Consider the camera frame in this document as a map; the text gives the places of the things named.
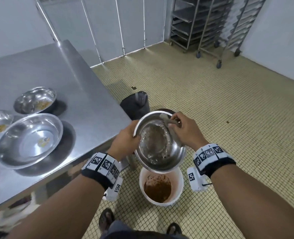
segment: wristband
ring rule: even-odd
[[[216,143],[210,143],[199,148],[193,156],[193,162],[200,175],[205,174],[209,178],[220,167],[227,164],[236,164],[233,157]]]
[[[108,154],[95,153],[82,168],[82,175],[103,186],[112,188],[119,176],[121,165]]]

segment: tiled floor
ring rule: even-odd
[[[119,102],[143,90],[152,110],[169,108],[195,119],[209,141],[226,148],[243,170],[294,207],[294,81],[246,58],[227,56],[216,69],[209,56],[196,59],[195,53],[160,43],[93,70]],[[189,151],[181,166],[183,194],[166,208],[151,205],[141,194],[141,166],[124,171],[118,200],[101,202],[84,238],[100,236],[97,222],[107,206],[136,230],[165,232],[175,221],[190,238],[242,238],[213,187],[191,191],[186,169],[192,165]]]

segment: black trash bin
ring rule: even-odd
[[[120,106],[131,120],[139,120],[150,112],[148,95],[144,91],[126,97],[121,101]]]

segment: person's right hand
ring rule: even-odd
[[[209,142],[202,135],[195,120],[190,119],[181,112],[176,112],[172,115],[171,120],[179,118],[181,121],[181,128],[175,124],[169,124],[171,128],[175,131],[181,142],[194,151],[199,148],[209,144]]]

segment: brown liquid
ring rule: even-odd
[[[164,203],[171,194],[170,180],[165,175],[149,175],[144,185],[144,191],[153,201]]]

